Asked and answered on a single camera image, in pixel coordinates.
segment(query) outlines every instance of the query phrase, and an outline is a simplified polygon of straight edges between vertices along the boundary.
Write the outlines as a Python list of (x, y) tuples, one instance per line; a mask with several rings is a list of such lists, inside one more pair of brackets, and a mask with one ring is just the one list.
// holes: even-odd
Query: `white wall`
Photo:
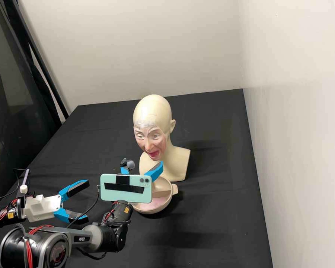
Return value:
[(241, 0), (240, 15), (274, 267), (335, 268), (335, 0)]
[(20, 0), (63, 101), (240, 86), (238, 0)]

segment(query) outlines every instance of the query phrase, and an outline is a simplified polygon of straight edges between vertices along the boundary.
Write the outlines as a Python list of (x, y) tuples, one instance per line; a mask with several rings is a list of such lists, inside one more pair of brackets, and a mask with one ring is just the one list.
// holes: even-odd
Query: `mannequin ear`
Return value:
[(175, 125), (176, 125), (176, 120), (175, 119), (171, 120), (170, 121), (170, 133), (174, 130)]

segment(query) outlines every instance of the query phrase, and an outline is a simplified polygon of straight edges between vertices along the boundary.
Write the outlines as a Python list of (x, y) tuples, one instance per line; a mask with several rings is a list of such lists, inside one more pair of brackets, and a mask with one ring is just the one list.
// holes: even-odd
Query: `table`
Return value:
[[(243, 90), (167, 100), (176, 119), (172, 142), (191, 149), (187, 178), (176, 182), (179, 194), (157, 214), (134, 212), (119, 253), (95, 261), (73, 250), (66, 267), (272, 267)], [(90, 187), (65, 203), (83, 212), (96, 198), (100, 174), (119, 172), (124, 157), (135, 161), (132, 173), (138, 173), (137, 102), (78, 106), (30, 164), (31, 190), (50, 196), (89, 179)], [(88, 212), (90, 221), (100, 221), (109, 208), (99, 200)], [(43, 223), (66, 226), (56, 219), (24, 225)], [(0, 242), (12, 228), (0, 229)]]

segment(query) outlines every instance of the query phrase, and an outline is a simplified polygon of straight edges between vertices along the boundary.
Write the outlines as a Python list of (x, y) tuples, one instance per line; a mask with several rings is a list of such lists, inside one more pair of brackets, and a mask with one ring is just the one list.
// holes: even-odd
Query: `pink food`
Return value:
[(169, 196), (164, 197), (153, 197), (152, 201), (148, 204), (139, 204), (139, 209), (141, 210), (152, 210), (154, 208), (160, 207), (169, 199)]

